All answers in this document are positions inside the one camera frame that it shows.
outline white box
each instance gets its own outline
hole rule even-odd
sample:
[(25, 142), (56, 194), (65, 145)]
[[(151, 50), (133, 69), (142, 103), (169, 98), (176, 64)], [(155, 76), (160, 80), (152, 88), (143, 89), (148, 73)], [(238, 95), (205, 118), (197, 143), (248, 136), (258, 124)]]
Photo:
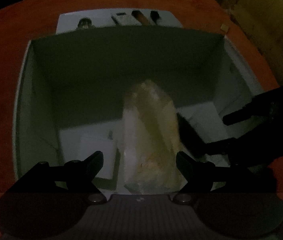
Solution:
[[(220, 34), (116, 26), (30, 41), (14, 108), (16, 179), (39, 161), (57, 166), (76, 159), (85, 134), (107, 140), (112, 131), (122, 154), (123, 97), (132, 85), (146, 79), (163, 89), (177, 109), (188, 108), (188, 113), (184, 111), (188, 119), (193, 115), (191, 106), (212, 102), (222, 117), (263, 92), (246, 61)], [(225, 126), (222, 136), (239, 137), (258, 123), (251, 118)], [(117, 185), (111, 190), (127, 193), (122, 160), (115, 158), (119, 164), (112, 183)], [(101, 179), (94, 183), (108, 189)]]

